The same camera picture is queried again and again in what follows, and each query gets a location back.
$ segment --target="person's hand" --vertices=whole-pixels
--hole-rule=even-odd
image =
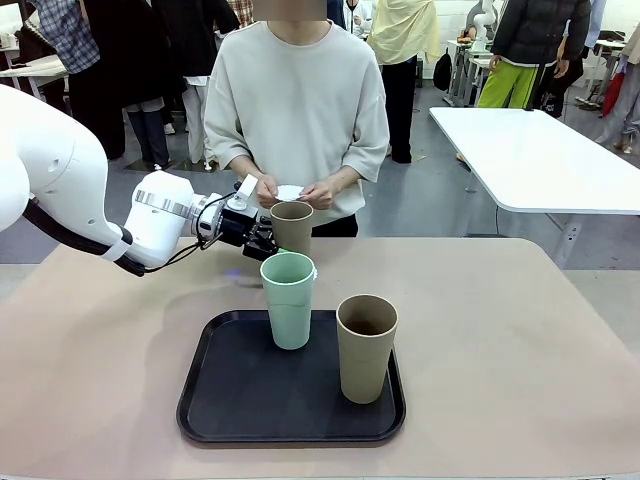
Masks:
[[[262,208],[271,208],[278,203],[278,199],[276,198],[276,195],[278,195],[278,185],[276,184],[275,178],[271,175],[262,175],[258,179],[256,195],[258,196],[258,203]]]
[[[555,75],[553,76],[553,78],[564,77],[568,70],[569,60],[558,60],[558,63],[556,63],[556,71],[554,72]]]
[[[301,192],[300,201],[307,202],[316,210],[329,210],[333,206],[336,191],[329,180],[320,180]]]
[[[489,70],[495,72],[501,60],[502,57],[500,55],[494,55],[493,57],[491,57],[491,60],[489,61]]]

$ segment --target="green pants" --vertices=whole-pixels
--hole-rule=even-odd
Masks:
[[[502,108],[510,93],[509,108],[526,107],[537,71],[536,67],[517,67],[500,61],[482,89],[478,108]]]

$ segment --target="black tray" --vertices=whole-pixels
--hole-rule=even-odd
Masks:
[[[395,354],[380,398],[356,405],[340,391],[335,311],[314,311],[309,343],[285,351],[262,310],[207,324],[178,404],[182,433],[202,443],[379,442],[405,417]]]

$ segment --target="yellow jacket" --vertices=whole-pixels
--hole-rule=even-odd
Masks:
[[[367,43],[380,65],[406,62],[424,52],[427,63],[440,58],[434,0],[379,0]]]

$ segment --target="beige cup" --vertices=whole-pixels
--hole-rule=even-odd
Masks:
[[[309,255],[313,207],[304,202],[280,202],[271,207],[271,223],[276,245],[291,252]]]
[[[382,393],[398,313],[374,295],[347,298],[336,313],[342,393],[354,403],[375,402]]]

